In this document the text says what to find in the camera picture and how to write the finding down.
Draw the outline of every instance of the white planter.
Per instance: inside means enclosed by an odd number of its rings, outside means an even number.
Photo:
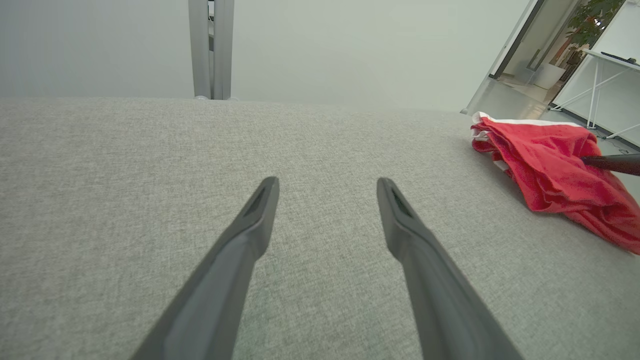
[[[534,85],[540,86],[543,89],[549,89],[551,86],[554,86],[562,74],[564,74],[565,69],[561,67],[557,67],[551,64],[543,64],[542,71],[538,75],[538,79],[534,83]]]

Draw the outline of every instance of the table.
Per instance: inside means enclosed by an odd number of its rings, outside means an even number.
[[[565,101],[564,103],[555,106],[554,108],[550,108],[549,110],[552,111],[561,111],[563,108],[567,107],[567,105],[585,97],[588,93],[591,93],[591,106],[589,107],[589,117],[587,118],[587,128],[588,129],[595,129],[596,128],[596,112],[598,111],[598,101],[600,100],[600,90],[605,86],[605,85],[610,85],[615,79],[617,79],[618,77],[620,77],[623,74],[626,74],[628,72],[640,72],[640,66],[638,65],[634,65],[625,61],[621,61],[619,59],[616,58],[612,58],[610,56],[606,56],[603,55],[602,53],[599,53],[597,51],[593,51],[593,50],[589,50],[589,49],[583,49],[583,52],[585,52],[587,55],[590,55],[594,58],[594,60],[596,61],[596,70],[595,70],[595,75],[593,78],[593,86],[589,89],[586,90],[578,95],[576,95],[575,97],[572,97],[571,99]],[[621,70],[620,72],[618,72],[617,74],[611,76],[610,78],[602,81],[602,69],[604,67],[604,64],[606,62],[611,62],[611,63],[615,63],[617,65],[621,65],[624,66],[625,69]],[[640,127],[640,124],[632,126],[628,129],[624,129],[622,131],[619,131],[617,133],[611,134],[609,136],[607,136],[606,138],[614,138],[615,136],[621,135],[623,133],[626,133],[627,131],[633,130],[637,127]]]
[[[0,99],[0,354],[128,359],[267,176],[236,359],[421,359],[394,180],[525,359],[637,359],[640,257],[529,211],[471,118],[191,99]]]

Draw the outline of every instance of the red towel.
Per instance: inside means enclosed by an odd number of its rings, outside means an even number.
[[[608,170],[588,167],[582,156],[600,156],[597,139],[572,122],[496,120],[475,113],[474,149],[492,152],[529,209],[564,213],[595,234],[640,255],[640,207]]]

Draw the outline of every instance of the potted plant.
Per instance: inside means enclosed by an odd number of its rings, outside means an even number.
[[[536,81],[541,88],[550,88],[564,74],[565,69],[556,65],[562,63],[560,57],[569,45],[580,48],[584,45],[593,47],[604,29],[611,23],[618,9],[625,0],[590,0],[580,5],[575,15],[567,24],[572,31],[567,32],[566,41],[551,59],[550,63],[542,65],[542,71]]]

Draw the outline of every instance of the white metal leg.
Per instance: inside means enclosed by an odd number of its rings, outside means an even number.
[[[602,59],[596,59],[596,74],[593,76],[593,91],[591,92],[591,107],[589,107],[589,117],[587,118],[587,128],[596,128],[596,113],[598,112],[598,101],[600,100],[600,88],[598,84],[602,82]]]
[[[639,126],[640,126],[640,124],[638,124],[638,125],[633,125],[632,127],[628,128],[628,129],[624,129],[624,130],[622,130],[622,131],[618,131],[618,132],[617,132],[617,133],[615,133],[615,134],[611,134],[611,135],[607,136],[605,139],[615,138],[616,136],[621,135],[621,134],[624,134],[624,133],[626,133],[627,131],[633,130],[633,129],[635,129],[635,128],[639,127]]]
[[[598,84],[598,86],[597,86],[597,88],[598,88],[598,89],[603,88],[606,84],[610,83],[611,81],[614,81],[618,76],[620,76],[620,75],[622,75],[622,74],[626,73],[626,72],[627,72],[627,71],[629,71],[629,70],[630,70],[630,69],[625,69],[625,70],[623,70],[623,71],[621,71],[621,72],[619,72],[619,73],[617,73],[617,74],[615,74],[615,75],[611,76],[609,79],[606,79],[605,81],[603,81],[603,82],[599,83],[599,84]],[[584,92],[581,92],[580,94],[578,94],[578,95],[576,95],[576,96],[572,97],[571,99],[569,99],[569,100],[567,100],[567,101],[563,102],[563,103],[562,103],[562,104],[560,104],[560,105],[556,105],[555,107],[553,107],[553,108],[551,108],[551,109],[549,109],[549,110],[551,110],[551,111],[561,111],[562,109],[564,109],[565,107],[567,107],[567,105],[572,104],[572,103],[574,103],[575,101],[578,101],[579,99],[583,98],[585,95],[587,95],[588,93],[590,93],[590,92],[592,92],[592,91],[593,91],[593,89],[592,89],[592,88],[590,88],[590,89],[588,89],[588,90],[585,90]]]

